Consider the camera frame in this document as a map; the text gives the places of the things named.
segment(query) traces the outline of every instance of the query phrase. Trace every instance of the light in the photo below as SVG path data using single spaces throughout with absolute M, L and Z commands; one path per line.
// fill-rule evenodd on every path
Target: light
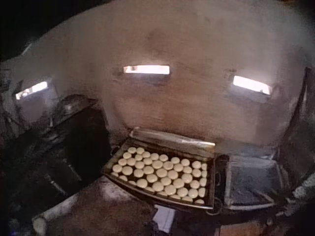
M 34 86 L 30 87 L 30 88 L 27 88 L 26 90 L 24 90 L 22 92 L 19 92 L 19 93 L 15 94 L 15 97 L 16 97 L 17 100 L 20 100 L 21 97 L 26 97 L 26 96 L 28 96 L 28 95 L 30 95 L 32 93 L 41 91 L 41 90 L 43 90 L 43 89 L 45 89 L 47 87 L 48 87 L 48 84 L 47 84 L 46 81 L 44 81 L 44 82 L 36 84 L 36 85 L 34 85 Z
M 255 80 L 247 79 L 241 76 L 234 76 L 233 84 L 239 87 L 270 95 L 270 87 Z
M 168 65 L 135 65 L 124 66 L 124 73 L 160 74 L 168 75 Z

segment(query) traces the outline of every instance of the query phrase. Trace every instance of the cookie dough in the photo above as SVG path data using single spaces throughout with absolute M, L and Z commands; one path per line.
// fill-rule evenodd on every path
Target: cookie dough
M 123 154 L 123 158 L 124 158 L 124 159 L 129 159 L 129 158 L 131 158 L 131 154 L 130 154 L 129 152 L 125 152 L 125 153 Z
M 194 188 L 192 188 L 192 189 L 190 189 L 189 191 L 188 191 L 188 196 L 190 196 L 191 198 L 196 198 L 196 197 L 198 197 L 198 190 L 197 189 L 194 189 Z
M 205 201 L 202 199 L 198 199 L 195 201 L 196 204 L 205 204 Z
M 160 178 L 163 178 L 165 176 L 167 176 L 167 171 L 165 169 L 158 169 L 157 170 L 157 176 L 160 177 Z
M 125 166 L 127 164 L 127 160 L 122 158 L 118 161 L 118 164 L 120 164 L 121 166 Z
M 180 200 L 181 199 L 181 197 L 180 196 L 178 196 L 178 195 L 176 195 L 176 194 L 174 194 L 174 195 L 172 195 L 172 196 L 170 196 L 171 198 L 175 198 L 175 199 L 178 199 L 178 200 Z
M 200 183 L 200 186 L 201 186 L 201 187 L 204 187 L 204 186 L 206 186 L 206 184 L 207 184 L 207 179 L 206 179 L 206 178 L 201 178 L 201 179 L 199 180 L 199 183 Z
M 144 158 L 148 158 L 148 157 L 150 157 L 150 153 L 148 151 L 145 151 L 144 153 L 142 153 L 142 156 Z
M 134 159 L 136 159 L 136 161 L 141 161 L 143 159 L 143 157 L 140 154 L 136 154 Z
M 145 168 L 143 168 L 143 172 L 146 175 L 152 174 L 154 172 L 154 169 L 152 168 L 152 166 L 146 166 Z
M 135 181 L 132 181 L 132 180 L 128 181 L 128 183 L 131 183 L 132 185 L 137 185 L 137 183 Z
M 173 181 L 175 188 L 182 188 L 184 186 L 184 181 L 181 178 L 177 178 Z
M 189 197 L 189 196 L 185 196 L 182 198 L 183 201 L 186 201 L 186 202 L 191 202 L 192 203 L 192 198 Z
M 198 195 L 199 197 L 203 198 L 206 194 L 206 189 L 205 188 L 199 188 L 198 189 Z
M 186 188 L 179 188 L 177 189 L 177 195 L 180 197 L 187 196 L 188 190 Z
M 166 161 L 166 162 L 164 162 L 164 164 L 163 164 L 163 167 L 164 167 L 164 169 L 166 169 L 166 170 L 172 170 L 173 169 L 173 166 L 174 166 L 174 164 L 172 163 L 172 162 L 170 162 L 170 161 Z
M 193 181 L 190 183 L 190 187 L 191 187 L 191 188 L 194 188 L 194 189 L 199 188 L 199 187 L 200 187 L 199 181 L 193 180 Z
M 145 190 L 148 190 L 148 191 L 153 192 L 153 193 L 155 192 L 154 189 L 151 187 L 146 187 Z
M 115 165 L 113 166 L 113 172 L 119 173 L 123 170 L 123 167 L 121 165 Z
M 134 164 L 135 168 L 137 169 L 143 169 L 144 163 L 142 161 L 137 161 L 136 164 Z
M 152 164 L 152 159 L 151 158 L 144 158 L 143 159 L 143 163 L 145 165 L 151 165 Z
M 146 188 L 148 186 L 148 182 L 141 178 L 137 181 L 137 186 L 140 187 L 140 188 Z
M 174 170 L 171 170 L 167 173 L 167 176 L 170 178 L 170 179 L 176 179 L 178 178 L 178 173 Z
M 119 178 L 121 178 L 121 179 L 124 180 L 124 181 L 128 181 L 128 179 L 127 179 L 126 176 L 119 176 Z
M 154 162 L 152 163 L 152 167 L 153 167 L 154 169 L 162 168 L 162 166 L 163 166 L 163 162 L 161 162 L 161 161 L 154 161 Z
M 159 155 L 157 153 L 152 153 L 150 157 L 152 160 L 157 161 L 159 158 Z
M 183 174 L 182 180 L 184 183 L 190 183 L 192 181 L 192 175 L 191 174 Z
M 164 178 L 161 179 L 161 183 L 164 186 L 167 186 L 167 185 L 170 185 L 172 183 L 172 180 L 169 177 L 164 177 Z
M 164 190 L 168 196 L 176 193 L 176 188 L 172 184 L 166 186 Z
M 168 160 L 168 156 L 165 154 L 162 154 L 161 156 L 159 156 L 160 161 L 167 161 Z
M 160 191 L 160 192 L 158 192 L 157 194 L 160 194 L 160 195 L 162 195 L 162 196 L 167 196 L 167 194 L 166 194 L 164 191 Z
M 132 174 L 132 168 L 130 166 L 124 166 L 123 167 L 123 174 L 125 176 L 129 176 Z
M 131 154 L 134 154 L 136 151 L 137 151 L 137 149 L 135 147 L 128 148 L 128 152 Z
M 173 157 L 173 158 L 171 159 L 171 162 L 172 162 L 173 164 L 178 164 L 178 163 L 180 162 L 180 159 L 179 159 L 178 157 Z
M 200 169 L 201 168 L 201 162 L 200 161 L 194 161 L 191 166 L 194 169 Z
M 192 168 L 190 166 L 185 166 L 183 172 L 186 174 L 190 174 L 192 172 Z
M 206 171 L 207 170 L 208 165 L 206 163 L 202 163 L 201 164 L 201 169 Z
M 112 176 L 116 176 L 116 177 L 119 176 L 116 172 L 112 172 L 111 175 L 112 175 Z
M 175 164 L 174 165 L 174 170 L 177 172 L 180 172 L 183 170 L 183 165 L 182 164 Z
M 139 169 L 136 169 L 134 172 L 133 172 L 133 175 L 137 178 L 141 178 L 143 176 L 143 170 L 139 170 Z
M 199 169 L 193 169 L 192 175 L 196 178 L 199 178 L 201 176 L 201 171 Z
M 152 185 L 152 188 L 154 189 L 154 191 L 160 192 L 160 191 L 162 191 L 164 189 L 164 185 L 161 182 L 155 182 Z
M 206 178 L 206 177 L 207 177 L 207 174 L 208 174 L 208 172 L 207 172 L 207 171 L 202 171 L 202 172 L 201 172 L 201 176 L 202 176 L 202 177 L 204 177 L 204 178 Z
M 141 155 L 142 153 L 144 153 L 144 149 L 142 147 L 138 147 L 137 153 Z
M 127 160 L 127 164 L 128 164 L 129 166 L 134 166 L 134 164 L 136 164 L 136 159 L 134 159 L 133 157 L 129 158 L 129 159 Z
M 149 183 L 154 183 L 158 180 L 158 177 L 155 174 L 149 174 L 147 175 L 147 181 Z
M 183 160 L 181 161 L 181 164 L 182 164 L 183 166 L 189 166 L 189 165 L 190 165 L 190 161 L 189 161 L 188 159 L 183 159 Z

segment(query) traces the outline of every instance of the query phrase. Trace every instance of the oven wall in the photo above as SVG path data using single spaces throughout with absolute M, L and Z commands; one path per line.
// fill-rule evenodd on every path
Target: oven wall
M 304 67 L 315 61 L 311 32 L 303 14 L 275 0 L 115 0 L 63 22 L 1 66 L 12 69 L 10 92 L 22 79 L 28 88 L 49 77 L 59 97 L 100 99 L 117 140 L 141 126 L 273 147 Z M 172 73 L 162 80 L 120 73 L 137 64 L 169 64 Z M 230 94 L 234 72 L 273 86 L 270 100 Z

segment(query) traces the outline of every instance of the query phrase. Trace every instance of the glowing light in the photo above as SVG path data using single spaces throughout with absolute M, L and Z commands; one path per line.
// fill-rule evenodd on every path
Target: glowing light
M 140 74 L 169 74 L 168 65 L 135 65 L 124 66 L 124 73 L 140 73 Z
M 234 76 L 233 84 L 239 87 L 270 95 L 270 87 L 255 80 L 247 79 L 241 76 Z

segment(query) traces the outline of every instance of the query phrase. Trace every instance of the baking tray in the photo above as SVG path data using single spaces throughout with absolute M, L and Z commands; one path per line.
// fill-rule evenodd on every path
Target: baking tray
M 169 157 L 177 156 L 180 159 L 186 158 L 189 161 L 201 161 L 208 164 L 208 177 L 207 177 L 207 184 L 205 186 L 206 193 L 203 200 L 205 201 L 204 205 L 195 205 L 193 203 L 186 203 L 182 200 L 171 199 L 169 197 L 164 197 L 161 195 L 156 195 L 156 193 L 152 193 L 145 189 L 139 188 L 135 185 L 132 185 L 116 176 L 111 175 L 112 167 L 121 159 L 124 152 L 128 150 L 129 147 L 142 147 L 146 151 L 150 153 L 156 152 L 158 154 L 166 154 Z M 165 205 L 170 207 L 180 208 L 180 207 L 189 207 L 194 209 L 204 209 L 204 210 L 213 210 L 214 207 L 214 198 L 215 198 L 215 159 L 209 158 L 206 156 L 198 156 L 194 154 L 190 154 L 187 152 L 178 151 L 177 149 L 172 149 L 169 147 L 164 147 L 156 144 L 147 143 L 144 141 L 136 140 L 134 138 L 128 138 L 123 145 L 118 149 L 118 151 L 113 155 L 113 157 L 107 162 L 107 164 L 103 168 L 103 173 L 113 182 L 119 184 L 120 186 L 124 186 L 126 189 L 135 191 L 139 194 L 142 194 L 146 197 L 150 197 L 152 200 L 161 202 Z M 134 180 L 134 176 L 130 176 L 128 180 Z

